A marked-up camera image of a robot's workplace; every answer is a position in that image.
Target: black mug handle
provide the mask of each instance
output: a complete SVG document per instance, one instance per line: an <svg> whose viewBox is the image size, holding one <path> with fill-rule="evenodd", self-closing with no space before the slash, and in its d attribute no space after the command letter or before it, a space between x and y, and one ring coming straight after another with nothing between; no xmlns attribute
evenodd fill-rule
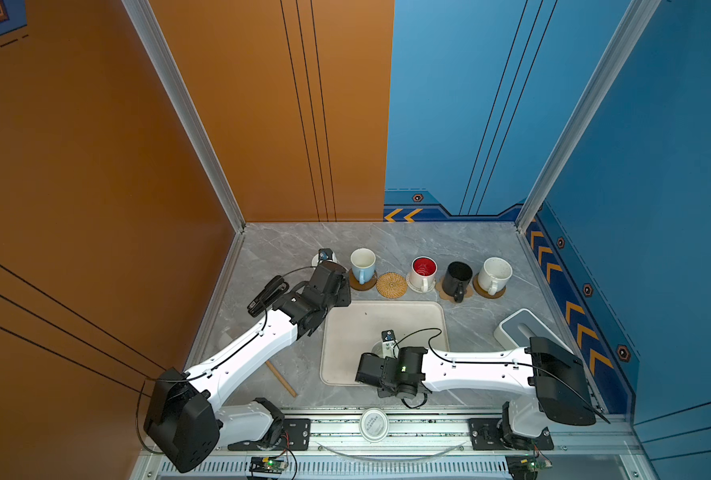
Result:
<svg viewBox="0 0 711 480"><path fill-rule="evenodd" d="M462 282L457 283L457 288L454 291L454 301L456 303L462 303L465 299L465 289L462 287Z"/></svg>

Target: black mug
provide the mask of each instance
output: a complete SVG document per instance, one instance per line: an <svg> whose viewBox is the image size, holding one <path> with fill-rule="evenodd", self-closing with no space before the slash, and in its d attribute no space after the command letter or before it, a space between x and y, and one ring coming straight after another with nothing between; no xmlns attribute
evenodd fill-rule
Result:
<svg viewBox="0 0 711 480"><path fill-rule="evenodd" d="M473 269L468 264L451 262L446 269L441 288L444 293L453 297L456 303L462 303L471 278L473 278Z"/></svg>

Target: mug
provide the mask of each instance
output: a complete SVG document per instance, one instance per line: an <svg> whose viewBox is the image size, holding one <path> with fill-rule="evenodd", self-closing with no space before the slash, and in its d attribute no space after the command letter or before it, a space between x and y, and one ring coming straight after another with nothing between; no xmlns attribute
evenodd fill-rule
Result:
<svg viewBox="0 0 711 480"><path fill-rule="evenodd" d="M513 276L513 267L506 260L493 256L484 262L484 267L478 274L478 285L489 295L494 296L504 289L504 284L511 276Z"/></svg>
<svg viewBox="0 0 711 480"><path fill-rule="evenodd" d="M435 286L435 272L437 265L428 256L418 256L411 262L411 270L408 272L408 283L412 290L419 293L427 293Z"/></svg>
<svg viewBox="0 0 711 480"><path fill-rule="evenodd" d="M454 297L456 303L462 303L471 278L473 278L473 269L470 268L470 265L462 262L451 262L446 269L441 288L443 288L444 293Z"/></svg>
<svg viewBox="0 0 711 480"><path fill-rule="evenodd" d="M350 264L353 269L353 276L358 283L363 285L374 276L374 264L377 256L368 248L359 248L350 255Z"/></svg>

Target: rattan coaster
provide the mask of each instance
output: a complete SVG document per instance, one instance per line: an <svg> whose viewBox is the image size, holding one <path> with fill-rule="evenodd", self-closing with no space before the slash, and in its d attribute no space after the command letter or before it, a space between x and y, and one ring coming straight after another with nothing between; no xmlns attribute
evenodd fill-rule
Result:
<svg viewBox="0 0 711 480"><path fill-rule="evenodd" d="M377 280L377 291L385 298L399 298L406 293L406 279L403 275L388 272Z"/></svg>
<svg viewBox="0 0 711 480"><path fill-rule="evenodd" d="M364 283L363 285L358 283L358 280L356 279L356 276L353 275L352 270L348 270L348 272L350 273L350 275L348 275L350 277L350 288L352 288L353 290L358 290L359 292L366 292L367 290L371 290L374 285L377 284L377 272L375 272L374 275L371 276L370 281Z"/></svg>
<svg viewBox="0 0 711 480"><path fill-rule="evenodd" d="M492 299L492 300L503 296L504 291L507 290L507 287L505 286L502 290L498 291L494 295L489 295L489 293L486 290L482 289L481 286L478 285L478 275L477 274L476 274L476 276L473 277L472 283L473 283L473 288L475 288L475 292L478 295L483 296L484 298Z"/></svg>
<svg viewBox="0 0 711 480"><path fill-rule="evenodd" d="M443 300L447 300L449 302L456 303L454 301L454 297L447 295L447 293L444 291L443 284L444 284L444 277L442 276L441 279L435 283L435 289L438 292L438 296L440 296ZM470 298L471 296L473 296L473 287L470 285L470 283L468 283L464 298Z"/></svg>

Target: yellow chevron arrow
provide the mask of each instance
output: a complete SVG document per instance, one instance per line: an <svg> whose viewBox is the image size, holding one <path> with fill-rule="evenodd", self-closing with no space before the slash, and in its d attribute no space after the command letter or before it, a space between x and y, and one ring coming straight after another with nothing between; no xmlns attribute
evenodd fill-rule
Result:
<svg viewBox="0 0 711 480"><path fill-rule="evenodd" d="M409 215L404 216L404 220L406 220L407 222L414 222L414 219L413 219L412 217L415 216L415 215L417 215L417 214L418 214L419 212L421 212L421 211L422 211L422 208L418 208L417 210L414 210L414 211L411 212Z"/></svg>
<svg viewBox="0 0 711 480"><path fill-rule="evenodd" d="M606 363L610 369L613 369L614 367L611 365L611 360L606 358L605 356L601 355L599 352L596 352L595 350L591 349L591 373L593 376L595 376L595 361L600 360L603 363Z"/></svg>
<svg viewBox="0 0 711 480"><path fill-rule="evenodd" d="M547 262L547 273L545 274L545 276L547 277L548 283L550 283L550 273L553 270L558 270L559 272L563 272L561 265L551 264L550 262Z"/></svg>
<svg viewBox="0 0 711 480"><path fill-rule="evenodd" d="M580 347L580 350L582 350L582 334L583 333L592 336L595 340L598 340L598 335L596 335L596 332L590 330L585 325L581 325L580 323L578 323L577 324L577 346Z"/></svg>
<svg viewBox="0 0 711 480"><path fill-rule="evenodd" d="M540 253L539 257L537 258L537 262L542 266L542 254L552 254L553 251L546 246L541 246L537 248L537 251Z"/></svg>
<svg viewBox="0 0 711 480"><path fill-rule="evenodd" d="M585 314L585 311L582 310L582 307L579 306L577 303L572 303L572 302L566 302L566 323L568 325L571 325L571 320L569 320L569 316L571 315L571 311L575 312L580 312L583 315Z"/></svg>
<svg viewBox="0 0 711 480"><path fill-rule="evenodd" d="M402 208L396 208L395 210L393 210L392 212L390 212L390 213L388 214L388 216L385 217L385 220L388 220L389 222L395 222L395 220L393 220L393 215L398 214L401 210L403 210L403 209L402 209Z"/></svg>
<svg viewBox="0 0 711 480"><path fill-rule="evenodd" d="M544 238L544 234L540 231L533 231L531 232L531 249L534 250L534 237L535 236L542 236Z"/></svg>

